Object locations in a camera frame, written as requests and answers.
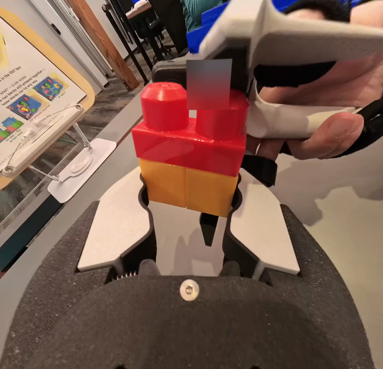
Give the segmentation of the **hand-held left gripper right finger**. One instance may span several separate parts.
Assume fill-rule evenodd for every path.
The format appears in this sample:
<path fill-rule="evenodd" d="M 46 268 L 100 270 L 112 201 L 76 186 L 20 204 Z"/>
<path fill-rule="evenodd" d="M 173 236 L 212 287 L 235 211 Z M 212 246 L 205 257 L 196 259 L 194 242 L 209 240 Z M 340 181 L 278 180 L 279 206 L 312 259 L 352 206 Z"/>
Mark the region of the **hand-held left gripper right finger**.
<path fill-rule="evenodd" d="M 243 276 L 266 268 L 297 275 L 300 267 L 281 205 L 253 176 L 240 176 L 224 232 L 224 255 Z"/>

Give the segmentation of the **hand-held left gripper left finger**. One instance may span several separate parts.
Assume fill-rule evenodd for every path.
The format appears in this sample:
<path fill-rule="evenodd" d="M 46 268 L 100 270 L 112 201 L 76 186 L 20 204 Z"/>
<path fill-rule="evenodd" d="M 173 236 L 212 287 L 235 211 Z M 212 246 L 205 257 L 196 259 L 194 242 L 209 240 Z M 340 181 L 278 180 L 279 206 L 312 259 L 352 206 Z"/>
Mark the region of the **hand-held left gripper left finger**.
<path fill-rule="evenodd" d="M 117 273 L 138 273 L 140 263 L 156 258 L 154 220 L 140 169 L 133 169 L 99 199 L 79 271 L 113 267 Z"/>

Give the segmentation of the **yellow mega block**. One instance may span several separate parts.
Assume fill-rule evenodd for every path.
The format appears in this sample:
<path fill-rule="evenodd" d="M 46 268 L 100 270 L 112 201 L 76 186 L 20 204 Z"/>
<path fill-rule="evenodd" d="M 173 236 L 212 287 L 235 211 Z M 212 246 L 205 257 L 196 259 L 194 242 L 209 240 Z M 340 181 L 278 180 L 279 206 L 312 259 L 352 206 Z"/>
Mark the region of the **yellow mega block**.
<path fill-rule="evenodd" d="M 163 162 L 139 159 L 152 202 L 226 218 L 239 175 L 233 177 Z"/>

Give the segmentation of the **red mega block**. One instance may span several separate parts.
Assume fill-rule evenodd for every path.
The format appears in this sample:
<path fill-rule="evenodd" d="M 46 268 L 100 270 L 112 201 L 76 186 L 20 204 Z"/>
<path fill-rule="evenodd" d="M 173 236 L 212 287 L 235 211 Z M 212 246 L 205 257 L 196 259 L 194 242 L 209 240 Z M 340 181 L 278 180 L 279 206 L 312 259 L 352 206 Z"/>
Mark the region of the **red mega block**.
<path fill-rule="evenodd" d="M 148 84 L 140 95 L 143 122 L 132 129 L 138 158 L 236 177 L 246 150 L 245 95 L 230 90 L 227 109 L 189 117 L 187 91 L 173 82 Z"/>

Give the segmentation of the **person's right hand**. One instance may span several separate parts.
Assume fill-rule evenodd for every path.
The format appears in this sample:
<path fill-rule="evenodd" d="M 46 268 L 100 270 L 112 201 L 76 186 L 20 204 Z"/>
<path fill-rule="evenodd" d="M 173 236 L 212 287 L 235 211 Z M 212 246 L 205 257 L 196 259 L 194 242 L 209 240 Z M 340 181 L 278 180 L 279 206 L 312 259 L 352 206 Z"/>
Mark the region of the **person's right hand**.
<path fill-rule="evenodd" d="M 260 98 L 269 103 L 363 108 L 382 98 L 382 51 L 370 57 L 339 62 L 322 78 L 297 88 L 262 88 Z M 348 152 L 363 133 L 359 113 L 336 113 L 309 139 L 257 139 L 247 135 L 247 154 L 276 160 L 283 145 L 299 160 L 330 159 Z"/>

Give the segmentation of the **black office chair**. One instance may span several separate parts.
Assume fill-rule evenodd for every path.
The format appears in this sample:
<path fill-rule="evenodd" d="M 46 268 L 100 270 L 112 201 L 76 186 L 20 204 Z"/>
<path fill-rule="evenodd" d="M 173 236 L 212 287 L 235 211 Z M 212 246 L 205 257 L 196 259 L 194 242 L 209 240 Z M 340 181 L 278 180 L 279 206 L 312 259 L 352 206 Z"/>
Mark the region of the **black office chair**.
<path fill-rule="evenodd" d="M 147 65 L 187 52 L 180 0 L 106 0 L 124 40 L 133 39 Z"/>

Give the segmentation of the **instruction sheet board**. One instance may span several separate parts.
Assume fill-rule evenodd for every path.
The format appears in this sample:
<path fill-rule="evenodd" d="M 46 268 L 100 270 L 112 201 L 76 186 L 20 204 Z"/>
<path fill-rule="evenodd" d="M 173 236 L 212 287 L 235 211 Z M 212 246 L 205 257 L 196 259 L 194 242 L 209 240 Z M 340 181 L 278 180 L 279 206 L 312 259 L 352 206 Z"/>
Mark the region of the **instruction sheet board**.
<path fill-rule="evenodd" d="M 94 100 L 86 79 L 25 22 L 1 8 L 1 190 Z"/>

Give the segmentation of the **wooden post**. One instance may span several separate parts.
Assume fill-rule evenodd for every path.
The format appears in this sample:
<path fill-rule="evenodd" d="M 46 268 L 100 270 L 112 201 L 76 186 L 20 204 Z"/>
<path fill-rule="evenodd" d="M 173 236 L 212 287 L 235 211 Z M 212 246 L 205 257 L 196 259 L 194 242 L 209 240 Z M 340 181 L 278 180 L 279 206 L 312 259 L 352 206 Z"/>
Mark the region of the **wooden post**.
<path fill-rule="evenodd" d="M 82 27 L 105 57 L 116 76 L 127 90 L 133 91 L 139 86 L 132 70 L 128 67 L 117 48 L 105 32 L 86 0 L 66 0 L 80 19 Z"/>

